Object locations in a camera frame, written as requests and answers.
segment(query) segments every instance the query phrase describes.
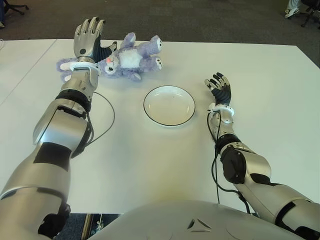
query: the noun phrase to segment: plush cat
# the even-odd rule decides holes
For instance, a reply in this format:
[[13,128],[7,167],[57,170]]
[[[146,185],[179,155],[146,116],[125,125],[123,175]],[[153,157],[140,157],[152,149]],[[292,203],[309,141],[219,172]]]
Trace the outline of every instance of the plush cat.
[[[104,54],[105,54],[105,57],[109,57],[112,52],[114,52],[115,50],[117,50],[117,42],[114,41],[112,43],[112,45],[110,46],[107,46],[107,47],[104,47]],[[57,63],[56,63],[56,69],[59,71],[59,72],[62,72],[61,74],[61,80],[63,82],[67,82],[70,80],[71,78],[71,74],[72,74],[72,71],[70,69],[70,65],[74,62],[76,62],[77,59],[75,57],[72,57],[72,58],[63,58],[61,60],[59,60]]]
[[[127,77],[133,81],[141,81],[140,73],[159,71],[162,69],[162,61],[158,56],[163,43],[156,35],[148,42],[135,45],[136,34],[127,34],[120,45],[120,48],[112,51],[112,54],[105,60],[98,62],[101,74],[109,78]],[[75,62],[75,58],[64,58],[57,62],[57,70],[63,72],[61,78],[64,82],[68,81],[72,72],[70,64]]]

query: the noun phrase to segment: white plate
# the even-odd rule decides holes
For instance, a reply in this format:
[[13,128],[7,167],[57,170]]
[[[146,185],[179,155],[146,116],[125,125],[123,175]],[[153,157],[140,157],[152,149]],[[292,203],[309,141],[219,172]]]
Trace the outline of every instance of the white plate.
[[144,98],[145,113],[158,124],[177,126],[187,122],[195,113],[195,101],[177,86],[160,86]]

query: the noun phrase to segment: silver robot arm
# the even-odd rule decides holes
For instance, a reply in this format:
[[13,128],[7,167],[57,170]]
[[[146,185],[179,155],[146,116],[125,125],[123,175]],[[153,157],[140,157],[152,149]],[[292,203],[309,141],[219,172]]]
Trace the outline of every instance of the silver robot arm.
[[79,62],[33,132],[34,151],[14,170],[0,194],[0,239],[52,239],[70,209],[70,159],[80,154],[92,132],[86,121],[98,86],[100,35],[104,20],[86,20],[75,32]]
[[233,130],[231,89],[221,73],[205,80],[216,100],[209,127],[220,154],[223,175],[258,216],[307,240],[320,239],[320,205],[289,186],[271,183],[268,161],[243,144]]

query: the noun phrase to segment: gray carpet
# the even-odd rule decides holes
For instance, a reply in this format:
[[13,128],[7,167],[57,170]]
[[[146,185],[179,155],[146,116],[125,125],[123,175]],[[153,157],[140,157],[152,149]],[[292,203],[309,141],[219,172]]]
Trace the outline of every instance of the gray carpet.
[[320,66],[320,30],[305,17],[285,19],[288,0],[9,0],[27,4],[21,16],[9,11],[0,38],[71,39],[86,18],[106,19],[103,39],[137,40],[158,34],[163,41],[297,45]]
[[63,230],[54,240],[80,240],[84,229],[86,214],[71,213]]

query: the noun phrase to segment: black cable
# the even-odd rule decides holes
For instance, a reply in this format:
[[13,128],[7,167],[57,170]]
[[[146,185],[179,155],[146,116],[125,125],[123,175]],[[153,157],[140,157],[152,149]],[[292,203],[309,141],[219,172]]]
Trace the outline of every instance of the black cable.
[[[218,171],[217,171],[217,157],[218,155],[215,155],[215,164],[214,164],[214,171],[215,171],[215,175],[216,175],[216,182],[218,182]],[[219,189],[218,189],[218,185],[216,184],[216,196],[218,198],[218,204],[220,204],[220,197],[219,197]]]
[[94,91],[93,93],[94,93],[94,94],[98,94],[99,96],[101,96],[102,98],[104,98],[104,100],[106,100],[106,101],[110,104],[110,106],[111,106],[111,108],[112,108],[112,112],[113,112],[113,120],[112,120],[112,123],[111,123],[110,127],[109,127],[107,130],[105,130],[100,136],[98,136],[98,137],[96,137],[95,139],[93,139],[93,138],[94,138],[94,135],[95,135],[95,132],[94,132],[93,125],[92,125],[92,123],[91,123],[90,115],[89,115],[89,113],[87,113],[88,123],[89,123],[89,126],[90,126],[90,128],[91,128],[91,138],[90,138],[90,140],[88,141],[88,143],[85,145],[86,147],[89,146],[90,144],[94,143],[95,141],[97,141],[97,140],[98,140],[99,138],[101,138],[104,134],[106,134],[106,133],[112,128],[112,126],[113,126],[114,123],[115,123],[115,119],[116,119],[115,109],[114,109],[114,106],[111,104],[111,102],[110,102],[105,96],[103,96],[102,94],[100,94],[100,93],[98,93],[98,92],[96,92],[96,91]]
[[[219,132],[220,132],[220,126],[221,126],[221,113],[219,111],[214,111],[214,113],[219,113],[219,115],[220,115],[220,121],[219,121],[218,131],[217,131],[217,134],[216,134],[216,139],[215,139],[215,136],[212,133],[210,125],[209,125],[210,112],[208,113],[208,115],[206,117],[206,124],[208,126],[208,129],[209,129],[209,132],[210,132],[210,134],[212,136],[213,141],[215,143],[217,143],[217,140],[218,140],[218,137],[219,137]],[[216,195],[217,195],[217,199],[218,199],[218,204],[220,204],[219,189],[221,189],[222,191],[227,192],[227,193],[235,193],[235,194],[238,195],[239,199],[244,203],[246,212],[248,214],[251,214],[248,202],[245,199],[245,197],[241,194],[241,192],[233,190],[233,189],[225,189],[225,188],[223,188],[222,186],[219,185],[219,183],[218,183],[218,173],[217,173],[217,158],[218,158],[218,155],[219,155],[219,153],[217,151],[217,148],[215,148],[214,159],[213,159],[213,162],[212,162],[212,165],[211,165],[211,175],[212,175],[213,181],[214,181],[214,183],[216,185]]]
[[86,113],[86,117],[88,118],[88,123],[89,123],[89,127],[90,127],[90,130],[91,130],[90,140],[86,143],[86,145],[88,145],[88,143],[91,143],[92,140],[94,139],[95,132],[94,132],[94,127],[92,126],[92,122],[91,122],[91,119],[90,119],[89,112]]

